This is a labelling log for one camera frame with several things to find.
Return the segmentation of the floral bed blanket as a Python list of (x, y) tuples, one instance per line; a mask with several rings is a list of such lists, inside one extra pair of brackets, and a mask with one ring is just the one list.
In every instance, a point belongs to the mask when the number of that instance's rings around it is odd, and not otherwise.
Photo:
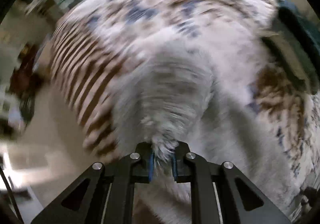
[(50, 77), (84, 130), (84, 148), (105, 163), (127, 155), (118, 152), (112, 109), (121, 80), (142, 63), (129, 52), (183, 40), (210, 53), (222, 88), (281, 148), (298, 189), (282, 212), (298, 222), (305, 192), (319, 185), (319, 90), (297, 90), (261, 41), (265, 30), (290, 33), (278, 9), (278, 0), (82, 1), (57, 24)]

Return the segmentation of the grey folded garments stack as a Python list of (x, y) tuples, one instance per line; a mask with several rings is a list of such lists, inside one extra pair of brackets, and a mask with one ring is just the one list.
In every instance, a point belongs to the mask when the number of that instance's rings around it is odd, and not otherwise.
[(291, 33), (265, 30), (260, 33), (260, 38), (281, 64), (297, 90), (308, 94), (318, 92), (319, 79), (316, 69), (301, 44)]

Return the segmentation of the grey fleece pants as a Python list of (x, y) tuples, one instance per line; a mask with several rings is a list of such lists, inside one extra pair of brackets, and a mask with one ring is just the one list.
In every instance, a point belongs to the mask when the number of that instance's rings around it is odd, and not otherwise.
[(155, 155), (155, 176), (138, 185), (138, 198), (161, 223), (191, 222), (189, 184), (176, 183), (170, 160), (178, 142), (208, 162), (233, 162), (281, 211), (298, 189), (277, 142), (225, 91), (214, 60), (183, 40), (145, 41), (130, 56), (142, 60), (115, 94), (112, 128), (118, 152), (146, 141)]

